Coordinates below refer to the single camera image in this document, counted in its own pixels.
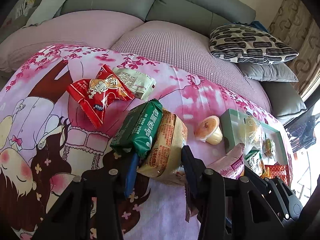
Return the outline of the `orange clear snack bag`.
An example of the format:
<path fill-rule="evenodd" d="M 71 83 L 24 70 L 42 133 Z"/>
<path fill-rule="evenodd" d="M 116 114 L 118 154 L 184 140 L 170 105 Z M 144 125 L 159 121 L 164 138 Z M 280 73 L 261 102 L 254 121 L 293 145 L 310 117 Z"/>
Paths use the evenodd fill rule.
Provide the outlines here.
<path fill-rule="evenodd" d="M 261 177 L 262 179 L 264 179 L 264 178 L 271 179 L 271 178 L 272 178 L 272 175 L 271 175 L 270 168 L 269 168 L 269 167 L 266 167 L 264 173 L 263 173 L 260 177 Z"/>

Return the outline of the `cream white snack packet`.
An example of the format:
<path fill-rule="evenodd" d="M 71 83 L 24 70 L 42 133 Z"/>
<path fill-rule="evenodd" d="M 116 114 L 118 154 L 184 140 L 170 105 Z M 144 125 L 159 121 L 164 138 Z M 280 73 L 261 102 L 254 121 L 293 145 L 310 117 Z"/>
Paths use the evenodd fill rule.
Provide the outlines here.
<path fill-rule="evenodd" d="M 147 74 L 127 68 L 114 68 L 114 74 L 138 98 L 147 101 L 156 87 L 156 80 Z"/>

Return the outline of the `tan bread snack packet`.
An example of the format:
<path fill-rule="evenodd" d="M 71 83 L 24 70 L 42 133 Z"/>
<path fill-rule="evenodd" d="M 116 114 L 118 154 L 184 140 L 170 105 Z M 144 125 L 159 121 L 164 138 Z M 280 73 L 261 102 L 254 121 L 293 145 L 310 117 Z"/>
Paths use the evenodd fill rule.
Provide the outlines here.
<path fill-rule="evenodd" d="M 181 150 L 187 144 L 188 130 L 174 113 L 163 109 L 163 116 L 156 134 L 156 141 L 149 156 L 137 172 L 168 185 L 185 184 L 185 171 Z"/>

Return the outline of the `yellow jelly cup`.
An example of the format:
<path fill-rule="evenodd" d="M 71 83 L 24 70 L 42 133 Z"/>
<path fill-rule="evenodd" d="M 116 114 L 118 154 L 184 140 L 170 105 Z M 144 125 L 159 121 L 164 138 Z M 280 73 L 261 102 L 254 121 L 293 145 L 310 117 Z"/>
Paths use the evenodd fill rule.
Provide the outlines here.
<path fill-rule="evenodd" d="M 198 124 L 194 134 L 196 140 L 207 142 L 211 145 L 219 144 L 223 139 L 220 119 L 215 115 L 205 118 Z"/>

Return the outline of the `black white patterned pillow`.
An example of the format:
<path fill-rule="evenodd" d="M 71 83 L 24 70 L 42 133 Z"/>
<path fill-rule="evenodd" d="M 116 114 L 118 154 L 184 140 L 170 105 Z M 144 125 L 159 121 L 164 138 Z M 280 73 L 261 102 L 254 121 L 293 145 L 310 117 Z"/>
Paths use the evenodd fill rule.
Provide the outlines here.
<path fill-rule="evenodd" d="M 278 64 L 299 52 L 269 33 L 243 24 L 227 24 L 210 33 L 212 56 L 233 63 Z"/>

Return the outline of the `light grey cushion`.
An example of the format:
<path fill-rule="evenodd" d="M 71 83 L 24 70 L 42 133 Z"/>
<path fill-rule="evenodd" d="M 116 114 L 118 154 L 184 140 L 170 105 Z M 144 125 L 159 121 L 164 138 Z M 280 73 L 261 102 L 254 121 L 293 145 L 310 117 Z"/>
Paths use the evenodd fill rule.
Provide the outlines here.
<path fill-rule="evenodd" d="M 40 25 L 44 21 L 51 20 L 66 0 L 42 0 L 40 5 L 32 13 L 24 26 Z"/>

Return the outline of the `clear bagged bun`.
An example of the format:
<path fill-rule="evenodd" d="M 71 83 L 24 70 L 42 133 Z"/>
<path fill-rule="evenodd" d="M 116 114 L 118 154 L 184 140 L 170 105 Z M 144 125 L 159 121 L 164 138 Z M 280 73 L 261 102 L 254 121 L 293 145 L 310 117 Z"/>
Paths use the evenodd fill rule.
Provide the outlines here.
<path fill-rule="evenodd" d="M 263 127 L 261 123 L 251 115 L 237 111 L 236 138 L 245 145 L 244 155 L 253 147 L 261 150 L 263 147 Z"/>

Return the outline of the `red nico snack packet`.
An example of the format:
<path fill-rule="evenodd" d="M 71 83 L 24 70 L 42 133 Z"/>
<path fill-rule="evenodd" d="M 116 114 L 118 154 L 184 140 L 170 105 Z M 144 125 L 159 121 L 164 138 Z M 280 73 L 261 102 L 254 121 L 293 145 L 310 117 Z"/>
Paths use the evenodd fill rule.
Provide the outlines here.
<path fill-rule="evenodd" d="M 95 128 L 103 125 L 106 109 L 115 100 L 131 101 L 135 98 L 107 65 L 100 68 L 94 79 L 82 79 L 68 85 L 67 92 Z"/>

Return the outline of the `black drying rack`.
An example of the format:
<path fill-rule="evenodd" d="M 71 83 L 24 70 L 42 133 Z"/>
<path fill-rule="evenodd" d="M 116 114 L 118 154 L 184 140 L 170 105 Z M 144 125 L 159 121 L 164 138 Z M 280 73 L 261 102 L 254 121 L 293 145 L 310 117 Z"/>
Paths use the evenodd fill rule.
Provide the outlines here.
<path fill-rule="evenodd" d="M 315 128 L 319 124 L 319 113 L 313 114 L 314 107 L 285 126 L 292 152 L 308 149 L 317 141 Z"/>

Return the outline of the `red patterned snack packet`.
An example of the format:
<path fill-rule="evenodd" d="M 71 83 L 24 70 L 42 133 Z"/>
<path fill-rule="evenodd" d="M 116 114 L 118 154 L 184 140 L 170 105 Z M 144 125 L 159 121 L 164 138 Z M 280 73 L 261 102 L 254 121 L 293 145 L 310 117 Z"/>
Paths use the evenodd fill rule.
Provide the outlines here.
<path fill-rule="evenodd" d="M 266 167 L 270 168 L 272 178 L 278 176 L 283 181 L 287 181 L 287 165 L 265 165 Z"/>

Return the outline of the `teal shallow box tray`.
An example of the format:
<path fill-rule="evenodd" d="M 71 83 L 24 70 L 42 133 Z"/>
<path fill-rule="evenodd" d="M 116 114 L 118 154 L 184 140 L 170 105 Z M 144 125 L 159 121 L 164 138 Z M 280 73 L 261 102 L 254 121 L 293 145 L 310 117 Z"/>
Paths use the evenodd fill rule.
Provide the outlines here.
<path fill-rule="evenodd" d="M 244 157 L 248 156 L 250 151 L 258 150 L 265 166 L 284 166 L 286 183 L 291 185 L 291 162 L 279 130 L 247 113 L 233 109 L 228 109 L 220 116 L 220 126 L 227 152 L 239 143 L 245 146 Z"/>

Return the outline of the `small green wrapped candy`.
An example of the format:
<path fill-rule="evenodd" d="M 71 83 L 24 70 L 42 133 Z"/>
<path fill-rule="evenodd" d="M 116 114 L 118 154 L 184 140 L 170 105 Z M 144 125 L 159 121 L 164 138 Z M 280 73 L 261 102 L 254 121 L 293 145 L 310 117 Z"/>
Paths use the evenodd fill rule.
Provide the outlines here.
<path fill-rule="evenodd" d="M 272 139 L 265 139 L 265 141 L 263 142 L 263 153 L 268 158 L 274 158 L 276 154 L 276 146 Z"/>

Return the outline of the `white green cracker packet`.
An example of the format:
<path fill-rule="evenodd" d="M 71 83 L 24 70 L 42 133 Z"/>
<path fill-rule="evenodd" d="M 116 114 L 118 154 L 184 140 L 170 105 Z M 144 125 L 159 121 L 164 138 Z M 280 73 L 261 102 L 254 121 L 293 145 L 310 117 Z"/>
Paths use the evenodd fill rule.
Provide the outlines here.
<path fill-rule="evenodd" d="M 244 157 L 245 165 L 256 175 L 262 176 L 265 172 L 265 165 L 260 150 L 253 147 Z"/>

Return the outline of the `pink swiss roll packet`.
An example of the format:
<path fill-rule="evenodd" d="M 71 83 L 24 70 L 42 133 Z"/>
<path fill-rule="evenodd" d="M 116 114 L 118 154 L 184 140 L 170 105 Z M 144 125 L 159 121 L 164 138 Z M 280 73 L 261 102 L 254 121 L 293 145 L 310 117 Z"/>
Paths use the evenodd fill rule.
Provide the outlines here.
<path fill-rule="evenodd" d="M 218 172 L 221 176 L 230 179 L 239 179 L 244 175 L 244 148 L 243 143 L 237 144 L 224 157 L 210 164 L 208 168 Z"/>

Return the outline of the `green biscuit packet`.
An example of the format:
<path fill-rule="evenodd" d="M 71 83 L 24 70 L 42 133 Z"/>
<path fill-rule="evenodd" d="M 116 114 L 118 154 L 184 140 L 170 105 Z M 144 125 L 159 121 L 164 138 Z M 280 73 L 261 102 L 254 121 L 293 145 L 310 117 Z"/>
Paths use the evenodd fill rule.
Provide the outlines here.
<path fill-rule="evenodd" d="M 145 159 L 151 151 L 163 116 L 162 104 L 157 99 L 131 109 L 110 147 L 118 154 L 133 152 Z"/>

